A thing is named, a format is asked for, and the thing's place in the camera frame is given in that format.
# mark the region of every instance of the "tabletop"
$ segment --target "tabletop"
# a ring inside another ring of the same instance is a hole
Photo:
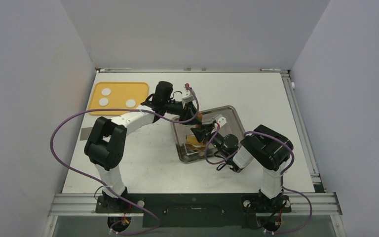
[[[280,74],[98,73],[90,96],[100,82],[145,82],[151,94],[161,80],[172,83],[174,90],[184,90],[184,84],[188,82],[199,99],[201,111],[231,105],[246,131],[263,124],[288,137],[294,145],[295,162],[284,175],[284,186],[300,192],[314,192]],[[92,127],[98,117],[85,114],[81,128]],[[83,152],[85,143],[79,134],[71,166],[98,177],[94,164]],[[204,160],[182,163],[171,125],[162,119],[127,136],[119,167],[129,193],[152,194],[256,193],[261,186],[263,172],[255,160],[240,173],[227,168],[216,171],[216,166]],[[98,182],[69,170],[62,193],[94,193],[99,186]]]

